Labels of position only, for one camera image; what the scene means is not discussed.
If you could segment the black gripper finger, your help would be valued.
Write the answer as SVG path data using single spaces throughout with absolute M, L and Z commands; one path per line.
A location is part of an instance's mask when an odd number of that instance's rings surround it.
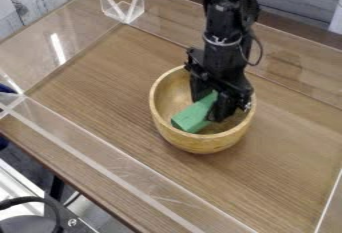
M 191 98 L 198 102 L 213 92 L 211 79 L 192 74 L 190 76 Z
M 223 122 L 234 115 L 238 109 L 245 109 L 245 105 L 245 94 L 241 91 L 233 89 L 219 91 L 210 107 L 209 120 L 213 122 Z

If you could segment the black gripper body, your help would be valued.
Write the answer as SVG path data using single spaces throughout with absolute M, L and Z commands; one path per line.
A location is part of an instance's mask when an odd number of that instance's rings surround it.
M 203 49 L 190 48 L 187 56 L 184 68 L 190 76 L 195 74 L 209 77 L 213 91 L 217 93 L 227 89 L 241 91 L 246 100 L 245 109 L 241 110 L 249 110 L 254 88 L 245 75 L 247 62 L 243 58 L 243 49 L 239 46 L 222 47 L 206 44 Z

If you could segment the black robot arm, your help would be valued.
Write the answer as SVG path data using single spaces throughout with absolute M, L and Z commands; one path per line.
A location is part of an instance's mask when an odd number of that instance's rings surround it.
M 251 48 L 261 41 L 253 25 L 258 21 L 258 0 L 203 0 L 206 27 L 205 46 L 187 50 L 184 68 L 190 72 L 191 98 L 217 98 L 206 113 L 211 122 L 222 122 L 238 110 L 251 107 L 254 87 L 246 68 L 258 63 L 250 60 Z

